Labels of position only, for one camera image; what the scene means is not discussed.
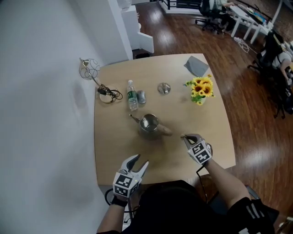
wooden floor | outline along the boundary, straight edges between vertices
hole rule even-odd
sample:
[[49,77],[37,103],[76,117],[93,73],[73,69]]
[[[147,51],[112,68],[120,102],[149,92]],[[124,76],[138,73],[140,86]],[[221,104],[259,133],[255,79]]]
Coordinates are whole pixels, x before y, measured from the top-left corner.
[[[136,9],[141,32],[153,36],[154,56],[204,53],[231,127],[236,166],[228,170],[250,185],[266,205],[284,215],[292,212],[293,116],[273,118],[275,108],[257,85],[258,74],[246,68],[254,53],[245,53],[230,36],[203,32],[194,25],[194,16],[166,15],[158,3],[138,4]],[[211,197],[215,188],[208,185],[208,178],[205,184]]]

black shirt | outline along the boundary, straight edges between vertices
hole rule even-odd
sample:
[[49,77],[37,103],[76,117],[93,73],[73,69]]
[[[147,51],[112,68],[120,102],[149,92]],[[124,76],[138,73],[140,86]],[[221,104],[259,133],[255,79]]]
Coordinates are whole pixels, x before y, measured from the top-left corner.
[[150,187],[141,196],[139,204],[133,221],[122,233],[274,233],[260,200],[243,198],[229,209],[227,215],[219,215],[197,196],[194,187],[184,181]]

plastic bottle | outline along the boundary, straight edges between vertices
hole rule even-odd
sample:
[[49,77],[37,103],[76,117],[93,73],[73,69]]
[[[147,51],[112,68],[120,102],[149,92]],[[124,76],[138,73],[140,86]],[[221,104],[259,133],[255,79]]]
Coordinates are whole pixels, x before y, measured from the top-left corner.
[[131,111],[137,110],[138,101],[137,101],[136,91],[135,91],[135,88],[134,88],[132,80],[128,81],[127,100],[128,100],[129,109]]

person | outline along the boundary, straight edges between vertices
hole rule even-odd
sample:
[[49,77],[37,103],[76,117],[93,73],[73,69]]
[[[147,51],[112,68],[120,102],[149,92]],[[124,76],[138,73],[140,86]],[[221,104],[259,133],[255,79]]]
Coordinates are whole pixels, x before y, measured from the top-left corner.
[[233,2],[227,2],[227,0],[210,0],[210,7],[212,11],[214,11],[214,14],[216,15],[216,18],[219,18],[222,20],[221,25],[224,26],[226,23],[228,23],[228,26],[226,28],[226,31],[231,31],[236,21],[227,13],[222,13],[219,11],[222,11],[223,7],[228,8],[232,5],[235,5]]
[[105,234],[153,233],[231,233],[273,234],[274,228],[264,205],[251,200],[244,184],[213,159],[204,167],[210,173],[229,208],[227,215],[216,214],[184,181],[149,187],[141,196],[139,207],[128,228],[122,232],[126,199],[110,205],[97,232]]
[[293,51],[291,50],[288,43],[285,43],[286,50],[277,55],[272,63],[272,67],[275,70],[280,70],[282,76],[285,78],[288,85],[292,84],[292,80],[286,73],[286,68],[290,66],[293,61]]

metal lid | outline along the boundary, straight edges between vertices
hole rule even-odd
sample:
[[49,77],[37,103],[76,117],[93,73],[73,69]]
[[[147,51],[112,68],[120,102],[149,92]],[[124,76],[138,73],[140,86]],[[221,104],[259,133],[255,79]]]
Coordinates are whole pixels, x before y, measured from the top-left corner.
[[166,95],[171,91],[171,86],[168,85],[167,83],[160,83],[157,86],[157,90],[159,91],[160,94]]

